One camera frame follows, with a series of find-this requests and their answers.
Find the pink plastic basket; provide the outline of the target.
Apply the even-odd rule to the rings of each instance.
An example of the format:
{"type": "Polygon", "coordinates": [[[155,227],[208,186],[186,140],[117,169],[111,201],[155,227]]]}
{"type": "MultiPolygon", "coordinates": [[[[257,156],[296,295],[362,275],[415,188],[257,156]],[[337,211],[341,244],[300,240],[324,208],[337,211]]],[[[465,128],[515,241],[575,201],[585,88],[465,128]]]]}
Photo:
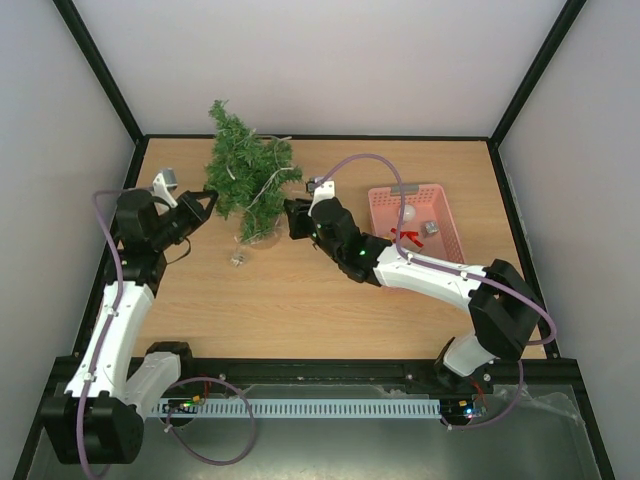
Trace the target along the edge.
{"type": "MultiPolygon", "coordinates": [[[[386,240],[400,240],[403,249],[429,262],[445,266],[466,263],[444,188],[439,184],[409,184],[400,196],[398,187],[368,191],[371,233],[386,240]]],[[[374,270],[377,283],[429,295],[449,303],[463,303],[466,294],[459,281],[438,270],[408,265],[395,248],[382,256],[374,270]]]]}

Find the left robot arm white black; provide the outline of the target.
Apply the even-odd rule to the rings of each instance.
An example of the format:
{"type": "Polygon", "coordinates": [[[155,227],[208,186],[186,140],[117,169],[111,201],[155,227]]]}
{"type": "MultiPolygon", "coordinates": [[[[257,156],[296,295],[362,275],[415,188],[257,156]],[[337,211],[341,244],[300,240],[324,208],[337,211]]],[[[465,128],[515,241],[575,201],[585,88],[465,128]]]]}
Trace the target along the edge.
{"type": "Polygon", "coordinates": [[[131,373],[133,348],[168,265],[166,250],[210,218],[217,197],[215,191],[185,191],[178,198],[148,189],[119,192],[93,334],[71,380],[41,409],[61,463],[130,464],[139,454],[145,420],[179,379],[190,349],[166,343],[131,373]]]}

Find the clear battery box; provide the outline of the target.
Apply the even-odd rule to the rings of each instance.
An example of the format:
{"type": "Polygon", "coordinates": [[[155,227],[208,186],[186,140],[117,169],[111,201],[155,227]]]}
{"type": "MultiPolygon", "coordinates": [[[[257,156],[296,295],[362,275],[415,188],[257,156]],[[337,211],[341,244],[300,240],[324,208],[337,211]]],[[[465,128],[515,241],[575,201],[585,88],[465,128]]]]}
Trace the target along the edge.
{"type": "Polygon", "coordinates": [[[247,254],[242,245],[237,245],[230,257],[230,263],[234,267],[241,267],[247,262],[247,254]]]}

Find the silver gift box ornament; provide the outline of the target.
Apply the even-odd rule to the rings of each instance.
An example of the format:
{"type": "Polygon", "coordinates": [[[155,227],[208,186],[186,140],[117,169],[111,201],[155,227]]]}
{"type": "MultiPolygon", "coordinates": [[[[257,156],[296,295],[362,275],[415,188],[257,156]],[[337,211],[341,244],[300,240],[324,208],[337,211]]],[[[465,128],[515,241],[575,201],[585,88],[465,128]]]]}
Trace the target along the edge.
{"type": "Polygon", "coordinates": [[[438,234],[440,231],[436,221],[427,221],[422,225],[422,235],[427,238],[438,234]]]}

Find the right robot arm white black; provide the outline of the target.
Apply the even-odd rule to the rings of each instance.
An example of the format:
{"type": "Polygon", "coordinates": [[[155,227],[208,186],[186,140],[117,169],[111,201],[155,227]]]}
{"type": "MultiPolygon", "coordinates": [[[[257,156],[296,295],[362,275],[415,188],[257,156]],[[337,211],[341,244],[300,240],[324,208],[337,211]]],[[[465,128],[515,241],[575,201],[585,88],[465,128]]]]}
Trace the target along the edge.
{"type": "Polygon", "coordinates": [[[469,314],[471,332],[449,340],[437,357],[436,379],[443,389],[460,390],[493,360],[521,359],[541,316],[540,301],[510,263],[457,265],[400,254],[391,241],[361,231],[336,198],[287,200],[284,209],[290,237],[312,240],[349,279],[413,291],[469,314]]]}

